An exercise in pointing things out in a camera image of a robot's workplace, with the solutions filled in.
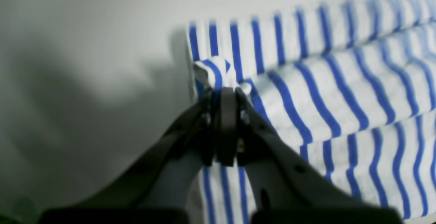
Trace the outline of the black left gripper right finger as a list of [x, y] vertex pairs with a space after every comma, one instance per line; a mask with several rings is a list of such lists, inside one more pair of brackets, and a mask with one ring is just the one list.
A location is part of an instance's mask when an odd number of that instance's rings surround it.
[[351, 197], [324, 179], [280, 139], [236, 89], [244, 150], [238, 163], [252, 186], [252, 224], [401, 224], [396, 210]]

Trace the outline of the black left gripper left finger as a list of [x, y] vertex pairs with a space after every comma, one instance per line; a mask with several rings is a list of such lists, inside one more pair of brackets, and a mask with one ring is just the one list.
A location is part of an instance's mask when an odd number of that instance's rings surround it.
[[224, 111], [236, 125], [235, 90], [208, 90], [182, 113], [159, 141], [121, 176], [79, 203], [47, 210], [39, 224], [188, 224], [185, 203], [191, 182], [203, 165], [223, 153], [233, 164], [236, 145], [220, 148], [216, 141], [235, 139], [234, 129], [224, 131]]

